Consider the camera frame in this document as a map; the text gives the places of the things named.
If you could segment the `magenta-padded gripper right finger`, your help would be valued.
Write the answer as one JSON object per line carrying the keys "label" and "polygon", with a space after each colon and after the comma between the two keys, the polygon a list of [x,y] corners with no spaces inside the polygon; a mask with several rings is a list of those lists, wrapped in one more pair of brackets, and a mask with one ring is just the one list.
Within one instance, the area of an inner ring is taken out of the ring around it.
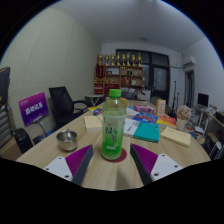
{"label": "magenta-padded gripper right finger", "polygon": [[167,154],[157,155],[136,144],[130,145],[130,153],[143,185],[150,184],[182,169],[182,166]]}

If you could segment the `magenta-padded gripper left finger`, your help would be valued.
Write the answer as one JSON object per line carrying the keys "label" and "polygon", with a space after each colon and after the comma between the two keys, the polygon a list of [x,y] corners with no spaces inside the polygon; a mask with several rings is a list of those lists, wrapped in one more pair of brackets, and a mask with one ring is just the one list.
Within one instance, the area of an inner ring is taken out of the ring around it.
{"label": "magenta-padded gripper left finger", "polygon": [[92,156],[93,147],[88,145],[67,157],[56,157],[44,170],[76,185],[81,185]]}

